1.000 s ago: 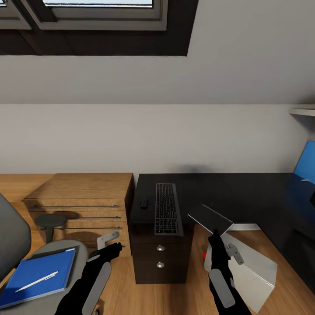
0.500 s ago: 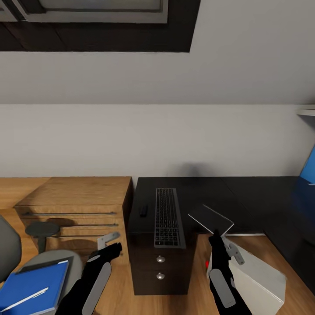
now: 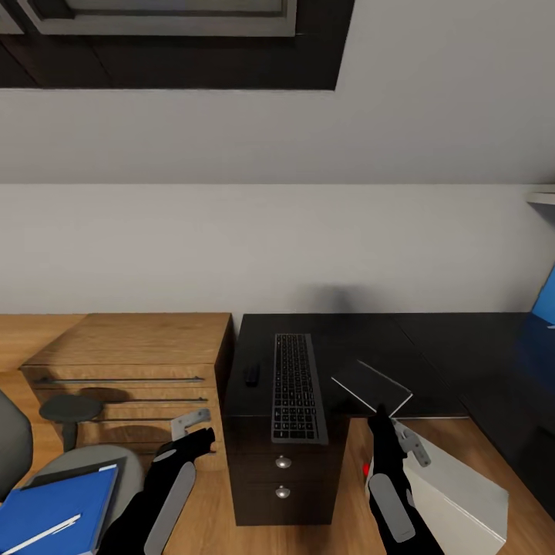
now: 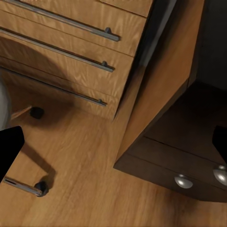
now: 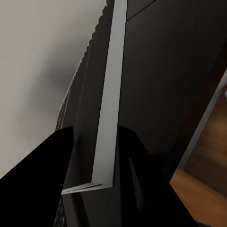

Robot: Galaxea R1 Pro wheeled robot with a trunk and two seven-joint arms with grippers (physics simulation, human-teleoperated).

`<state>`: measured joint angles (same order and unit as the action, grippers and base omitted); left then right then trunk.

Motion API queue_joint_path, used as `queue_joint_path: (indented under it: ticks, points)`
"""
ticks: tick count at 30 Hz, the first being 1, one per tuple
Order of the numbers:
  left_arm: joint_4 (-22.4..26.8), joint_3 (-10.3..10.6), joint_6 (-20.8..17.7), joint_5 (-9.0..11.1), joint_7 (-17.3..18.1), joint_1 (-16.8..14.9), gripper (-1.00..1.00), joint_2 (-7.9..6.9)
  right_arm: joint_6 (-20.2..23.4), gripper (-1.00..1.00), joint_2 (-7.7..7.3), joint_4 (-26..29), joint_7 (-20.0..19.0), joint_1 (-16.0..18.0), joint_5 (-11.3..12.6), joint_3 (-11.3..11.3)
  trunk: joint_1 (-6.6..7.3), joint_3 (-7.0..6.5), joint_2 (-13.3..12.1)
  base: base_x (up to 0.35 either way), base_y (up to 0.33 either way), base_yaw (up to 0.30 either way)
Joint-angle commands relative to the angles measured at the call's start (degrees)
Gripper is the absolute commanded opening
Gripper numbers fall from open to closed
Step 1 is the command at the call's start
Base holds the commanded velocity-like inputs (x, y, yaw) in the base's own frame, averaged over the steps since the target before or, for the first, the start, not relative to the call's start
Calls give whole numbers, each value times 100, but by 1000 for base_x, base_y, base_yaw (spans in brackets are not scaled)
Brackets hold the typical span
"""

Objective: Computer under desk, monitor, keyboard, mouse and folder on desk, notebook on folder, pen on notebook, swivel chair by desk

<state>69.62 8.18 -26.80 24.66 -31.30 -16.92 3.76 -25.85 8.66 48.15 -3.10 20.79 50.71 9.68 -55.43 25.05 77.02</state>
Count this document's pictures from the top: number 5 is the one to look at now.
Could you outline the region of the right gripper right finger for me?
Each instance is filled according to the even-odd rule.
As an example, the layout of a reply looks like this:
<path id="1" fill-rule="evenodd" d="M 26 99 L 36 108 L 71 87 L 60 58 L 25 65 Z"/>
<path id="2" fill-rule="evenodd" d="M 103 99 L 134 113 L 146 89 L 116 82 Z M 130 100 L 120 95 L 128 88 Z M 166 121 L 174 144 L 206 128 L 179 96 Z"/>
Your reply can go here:
<path id="1" fill-rule="evenodd" d="M 198 227 L 136 133 L 119 126 L 122 227 Z M 137 208 L 133 163 L 148 211 Z"/>

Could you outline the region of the notebook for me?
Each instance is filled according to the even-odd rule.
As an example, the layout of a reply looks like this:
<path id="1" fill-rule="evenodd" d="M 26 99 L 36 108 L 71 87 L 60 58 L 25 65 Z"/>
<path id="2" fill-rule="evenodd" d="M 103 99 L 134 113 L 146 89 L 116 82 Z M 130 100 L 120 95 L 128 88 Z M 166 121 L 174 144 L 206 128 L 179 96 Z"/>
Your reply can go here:
<path id="1" fill-rule="evenodd" d="M 114 186 L 128 1 L 105 0 L 61 104 L 55 131 L 75 140 L 61 195 Z"/>

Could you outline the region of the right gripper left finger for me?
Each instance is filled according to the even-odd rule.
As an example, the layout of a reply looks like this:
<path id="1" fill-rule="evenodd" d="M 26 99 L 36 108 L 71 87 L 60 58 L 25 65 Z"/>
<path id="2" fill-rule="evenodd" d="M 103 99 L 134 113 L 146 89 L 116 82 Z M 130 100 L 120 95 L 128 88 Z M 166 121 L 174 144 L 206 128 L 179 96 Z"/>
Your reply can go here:
<path id="1" fill-rule="evenodd" d="M 0 179 L 0 227 L 53 227 L 74 144 L 59 129 Z"/>

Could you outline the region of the keyboard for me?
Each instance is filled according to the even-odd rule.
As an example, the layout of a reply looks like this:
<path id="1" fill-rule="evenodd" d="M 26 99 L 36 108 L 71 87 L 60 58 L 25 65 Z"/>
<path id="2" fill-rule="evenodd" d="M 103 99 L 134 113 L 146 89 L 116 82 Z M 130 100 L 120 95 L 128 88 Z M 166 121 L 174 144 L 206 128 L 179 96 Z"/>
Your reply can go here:
<path id="1" fill-rule="evenodd" d="M 72 193 L 61 195 L 53 227 L 81 227 Z"/>

